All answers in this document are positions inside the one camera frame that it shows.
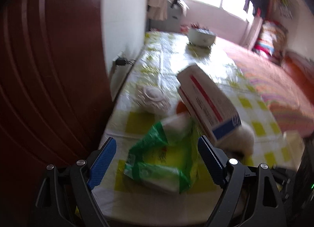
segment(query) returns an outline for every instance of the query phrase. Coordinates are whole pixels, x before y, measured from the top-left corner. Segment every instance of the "black plug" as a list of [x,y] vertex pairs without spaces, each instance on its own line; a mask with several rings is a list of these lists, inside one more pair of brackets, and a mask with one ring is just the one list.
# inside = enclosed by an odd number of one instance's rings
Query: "black plug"
[[116,65],[117,66],[125,66],[128,63],[127,59],[123,58],[123,57],[119,57],[116,60]]

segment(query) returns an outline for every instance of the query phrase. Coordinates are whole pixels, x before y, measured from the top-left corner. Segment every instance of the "white bowl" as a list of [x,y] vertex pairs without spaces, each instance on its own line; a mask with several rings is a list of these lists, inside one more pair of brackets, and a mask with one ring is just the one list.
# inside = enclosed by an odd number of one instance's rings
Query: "white bowl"
[[216,39],[216,35],[213,32],[195,28],[190,28],[187,37],[192,44],[202,47],[210,47]]

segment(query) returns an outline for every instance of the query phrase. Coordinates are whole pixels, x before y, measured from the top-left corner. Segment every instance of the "orange ball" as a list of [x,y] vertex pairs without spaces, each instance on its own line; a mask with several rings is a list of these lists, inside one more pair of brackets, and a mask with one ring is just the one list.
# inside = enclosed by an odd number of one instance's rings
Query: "orange ball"
[[183,113],[186,111],[189,111],[189,110],[187,110],[186,105],[182,101],[179,101],[177,108],[176,108],[176,113],[179,114],[179,113]]

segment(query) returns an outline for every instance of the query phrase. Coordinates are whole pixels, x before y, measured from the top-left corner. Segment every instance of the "silver bolt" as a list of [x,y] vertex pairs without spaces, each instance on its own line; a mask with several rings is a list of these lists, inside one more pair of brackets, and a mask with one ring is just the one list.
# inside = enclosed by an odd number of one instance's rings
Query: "silver bolt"
[[230,162],[230,164],[232,164],[232,165],[237,165],[237,164],[238,164],[238,160],[235,159],[235,158],[229,159],[229,162]]
[[267,166],[266,163],[262,163],[262,164],[261,164],[261,168],[266,170],[266,169],[268,169],[268,166]]
[[53,169],[53,164],[47,165],[46,169],[47,169],[47,170],[52,170],[52,169]]
[[85,160],[78,160],[77,162],[76,162],[76,165],[77,166],[83,166],[84,164],[85,164]]

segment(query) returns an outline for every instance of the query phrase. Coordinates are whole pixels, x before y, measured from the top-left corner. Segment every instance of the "pink blanket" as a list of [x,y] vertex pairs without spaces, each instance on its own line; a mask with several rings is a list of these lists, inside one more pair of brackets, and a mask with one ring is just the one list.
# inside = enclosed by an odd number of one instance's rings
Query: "pink blanket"
[[314,106],[285,71],[270,61],[221,38],[216,44],[234,60],[273,113],[281,131],[314,131]]

